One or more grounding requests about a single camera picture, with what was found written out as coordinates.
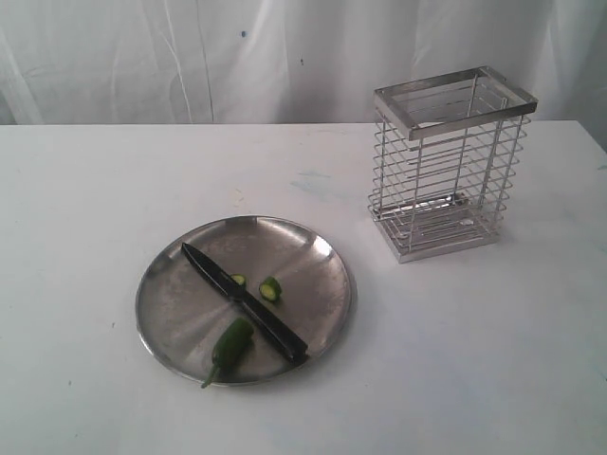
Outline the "green vegetable piece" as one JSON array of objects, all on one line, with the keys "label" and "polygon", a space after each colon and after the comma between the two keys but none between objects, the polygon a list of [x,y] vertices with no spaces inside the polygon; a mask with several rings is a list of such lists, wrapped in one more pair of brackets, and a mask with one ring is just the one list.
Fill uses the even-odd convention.
[{"label": "green vegetable piece", "polygon": [[272,276],[265,278],[259,285],[261,297],[269,302],[276,302],[282,296],[282,287],[280,283]]}]

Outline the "green vegetable slice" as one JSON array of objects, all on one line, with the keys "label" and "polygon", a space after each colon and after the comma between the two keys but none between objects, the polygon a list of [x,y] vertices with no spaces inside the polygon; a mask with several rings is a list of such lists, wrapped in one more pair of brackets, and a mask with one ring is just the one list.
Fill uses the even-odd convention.
[{"label": "green vegetable slice", "polygon": [[232,274],[230,276],[239,286],[246,287],[247,286],[247,277],[242,274]]}]

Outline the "black kitchen knife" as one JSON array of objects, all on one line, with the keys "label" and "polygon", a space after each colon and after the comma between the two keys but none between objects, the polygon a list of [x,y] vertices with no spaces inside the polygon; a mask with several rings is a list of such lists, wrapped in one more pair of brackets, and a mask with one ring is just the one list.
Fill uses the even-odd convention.
[{"label": "black kitchen knife", "polygon": [[181,252],[207,283],[244,311],[287,361],[299,364],[307,358],[307,344],[215,261],[187,243],[181,244]]}]

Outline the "green chili pepper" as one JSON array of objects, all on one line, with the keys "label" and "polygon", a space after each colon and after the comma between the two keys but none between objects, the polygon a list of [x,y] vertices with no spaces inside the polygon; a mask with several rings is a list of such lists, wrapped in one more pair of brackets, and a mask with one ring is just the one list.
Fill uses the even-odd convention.
[{"label": "green chili pepper", "polygon": [[212,350],[212,368],[201,388],[207,388],[219,373],[230,372],[251,343],[254,329],[244,318],[235,319],[216,341]]}]

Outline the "round stainless steel plate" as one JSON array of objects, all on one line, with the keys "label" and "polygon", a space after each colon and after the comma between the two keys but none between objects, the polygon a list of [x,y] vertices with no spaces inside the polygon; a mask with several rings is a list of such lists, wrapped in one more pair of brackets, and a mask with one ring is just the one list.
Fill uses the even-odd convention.
[{"label": "round stainless steel plate", "polygon": [[[143,274],[136,298],[138,333],[168,370],[202,383],[212,350],[230,324],[246,314],[207,283],[181,252],[187,243],[228,274],[247,277],[246,289],[308,346],[309,363],[341,332],[356,287],[341,256],[320,234],[281,218],[237,216],[197,227],[166,246]],[[282,287],[272,303],[259,293],[274,277]]]}]

